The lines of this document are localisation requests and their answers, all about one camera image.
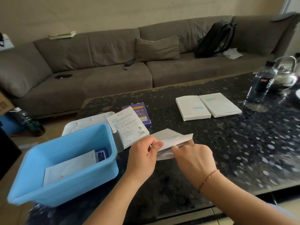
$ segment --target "water bottle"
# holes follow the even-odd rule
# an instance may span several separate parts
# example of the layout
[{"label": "water bottle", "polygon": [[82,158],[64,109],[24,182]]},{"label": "water bottle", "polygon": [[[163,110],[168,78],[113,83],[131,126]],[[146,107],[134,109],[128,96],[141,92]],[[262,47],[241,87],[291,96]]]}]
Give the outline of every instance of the water bottle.
[{"label": "water bottle", "polygon": [[42,136],[46,130],[39,121],[32,119],[25,110],[15,107],[9,113],[20,123],[25,125],[33,136]]},{"label": "water bottle", "polygon": [[267,94],[271,84],[274,81],[278,69],[275,68],[274,61],[267,61],[264,67],[255,75],[252,81],[250,90],[247,95],[247,100],[252,103],[260,103]]}]

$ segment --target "coffee table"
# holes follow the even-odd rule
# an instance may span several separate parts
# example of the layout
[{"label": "coffee table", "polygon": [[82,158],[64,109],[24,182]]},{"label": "coffee table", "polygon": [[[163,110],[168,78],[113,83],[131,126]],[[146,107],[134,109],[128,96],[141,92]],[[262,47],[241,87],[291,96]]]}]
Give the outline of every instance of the coffee table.
[{"label": "coffee table", "polygon": [[[77,119],[122,106],[144,102],[152,127],[150,134],[172,129],[193,133],[195,143],[208,145],[217,168],[242,189],[262,194],[300,185],[300,101],[294,91],[288,96],[267,94],[261,105],[245,101],[253,74],[231,75],[190,83],[87,99]],[[243,113],[203,120],[182,120],[175,98],[221,92]],[[43,219],[51,224],[82,224],[124,174],[129,149],[117,156],[118,176],[56,208],[34,208],[29,224]],[[133,198],[125,224],[144,224],[160,218],[211,207],[212,204],[181,174],[175,159],[156,163],[153,175]]]}]

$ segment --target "black backpack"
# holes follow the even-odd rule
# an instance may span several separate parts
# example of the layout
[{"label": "black backpack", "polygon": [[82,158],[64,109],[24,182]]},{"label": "black backpack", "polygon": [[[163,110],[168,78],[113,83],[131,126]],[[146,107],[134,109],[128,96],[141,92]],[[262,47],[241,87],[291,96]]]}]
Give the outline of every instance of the black backpack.
[{"label": "black backpack", "polygon": [[209,58],[228,50],[231,46],[236,24],[216,22],[208,33],[197,41],[195,58]]}]

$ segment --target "blue plastic basin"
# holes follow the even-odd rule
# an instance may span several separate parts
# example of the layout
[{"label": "blue plastic basin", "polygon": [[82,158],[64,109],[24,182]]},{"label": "blue plastic basin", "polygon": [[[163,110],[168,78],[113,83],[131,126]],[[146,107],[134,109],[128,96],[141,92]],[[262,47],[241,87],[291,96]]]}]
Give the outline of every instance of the blue plastic basin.
[{"label": "blue plastic basin", "polygon": [[[107,159],[43,186],[47,167],[100,148],[107,149]],[[56,207],[115,178],[119,172],[116,157],[117,148],[107,123],[39,144],[26,153],[7,200],[16,205],[34,201]]]}]

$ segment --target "bracelet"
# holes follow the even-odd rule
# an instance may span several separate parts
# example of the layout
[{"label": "bracelet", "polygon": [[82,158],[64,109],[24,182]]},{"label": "bracelet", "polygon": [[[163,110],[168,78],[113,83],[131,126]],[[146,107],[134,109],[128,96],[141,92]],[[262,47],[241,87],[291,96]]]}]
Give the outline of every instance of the bracelet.
[{"label": "bracelet", "polygon": [[207,178],[205,178],[205,180],[201,183],[201,185],[199,186],[199,188],[198,188],[198,193],[200,193],[200,189],[202,188],[202,186],[204,185],[204,183],[213,175],[213,173],[215,173],[216,171],[220,171],[220,170],[214,170],[213,172],[211,172],[208,176],[207,176]]}]

